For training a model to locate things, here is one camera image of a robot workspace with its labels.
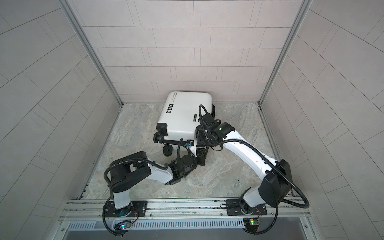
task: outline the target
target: gray floor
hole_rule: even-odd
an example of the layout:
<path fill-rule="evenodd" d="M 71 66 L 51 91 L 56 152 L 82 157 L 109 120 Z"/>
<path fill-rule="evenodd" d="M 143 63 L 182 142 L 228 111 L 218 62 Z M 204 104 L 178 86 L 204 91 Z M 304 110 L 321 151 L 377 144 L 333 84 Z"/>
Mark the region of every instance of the gray floor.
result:
<path fill-rule="evenodd" d="M 257 105 L 253 103 L 217 103 L 215 118 L 228 122 L 255 147 L 273 157 L 272 148 L 261 121 Z M 126 104 L 118 117 L 106 148 L 83 194 L 84 199 L 106 199 L 109 190 L 103 178 L 104 170 L 119 158 L 138 151 L 157 163 L 167 163 L 176 154 L 166 157 L 162 144 L 153 143 L 156 123 L 163 104 Z M 164 185 L 144 179 L 131 189 L 131 198 L 192 198 L 238 197 L 247 188 L 260 184 L 258 176 L 227 149 L 208 152 L 204 167 L 198 166 L 175 185 Z"/>

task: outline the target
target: tiled wall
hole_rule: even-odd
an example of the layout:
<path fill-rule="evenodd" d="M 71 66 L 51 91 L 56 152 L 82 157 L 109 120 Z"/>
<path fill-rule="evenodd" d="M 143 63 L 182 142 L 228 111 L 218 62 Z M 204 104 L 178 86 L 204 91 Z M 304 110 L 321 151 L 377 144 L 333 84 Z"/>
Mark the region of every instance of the tiled wall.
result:
<path fill-rule="evenodd" d="M 0 239 L 48 235 L 118 109 L 55 0 L 0 1 Z"/>
<path fill-rule="evenodd" d="M 258 101 L 301 1 L 68 0 L 123 102 Z"/>
<path fill-rule="evenodd" d="M 383 16 L 314 0 L 262 104 L 324 239 L 384 237 Z"/>

